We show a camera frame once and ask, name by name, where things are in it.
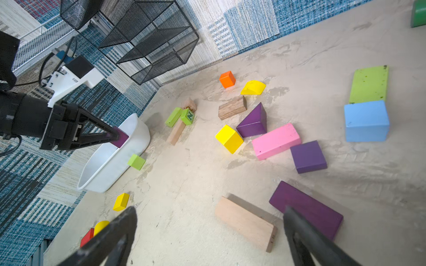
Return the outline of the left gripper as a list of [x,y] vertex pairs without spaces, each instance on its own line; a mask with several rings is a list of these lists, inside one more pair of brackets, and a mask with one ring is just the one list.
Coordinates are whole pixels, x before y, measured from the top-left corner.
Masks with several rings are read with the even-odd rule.
[[54,104],[41,150],[76,150],[119,140],[119,131],[74,103]]

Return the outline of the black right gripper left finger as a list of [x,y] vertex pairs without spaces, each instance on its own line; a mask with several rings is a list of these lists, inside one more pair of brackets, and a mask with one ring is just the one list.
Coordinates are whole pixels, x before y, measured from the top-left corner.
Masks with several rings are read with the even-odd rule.
[[60,263],[61,266],[125,266],[137,228],[135,207],[125,209],[85,246]]

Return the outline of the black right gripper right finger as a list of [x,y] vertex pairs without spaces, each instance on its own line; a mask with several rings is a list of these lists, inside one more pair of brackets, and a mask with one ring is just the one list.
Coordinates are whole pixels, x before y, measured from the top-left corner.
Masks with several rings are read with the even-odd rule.
[[359,263],[324,236],[292,207],[284,212],[284,230],[296,266],[358,266]]

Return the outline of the purple cube block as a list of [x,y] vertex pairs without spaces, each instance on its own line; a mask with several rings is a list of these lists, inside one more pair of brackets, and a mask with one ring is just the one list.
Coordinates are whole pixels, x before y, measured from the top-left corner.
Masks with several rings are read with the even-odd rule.
[[113,144],[117,148],[121,148],[125,144],[125,142],[128,140],[129,136],[116,126],[113,127],[113,129],[118,132],[119,137],[117,140],[111,141],[111,144]]

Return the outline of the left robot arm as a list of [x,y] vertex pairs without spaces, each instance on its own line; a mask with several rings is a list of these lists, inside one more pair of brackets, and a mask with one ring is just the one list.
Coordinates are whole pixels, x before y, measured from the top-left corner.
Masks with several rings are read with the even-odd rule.
[[52,73],[47,87],[54,91],[49,101],[16,93],[16,76],[12,65],[20,40],[1,33],[1,137],[42,140],[42,150],[76,150],[97,144],[112,143],[121,147],[127,134],[111,127],[77,104],[63,97],[81,85],[95,87],[104,76],[83,56],[74,58]]

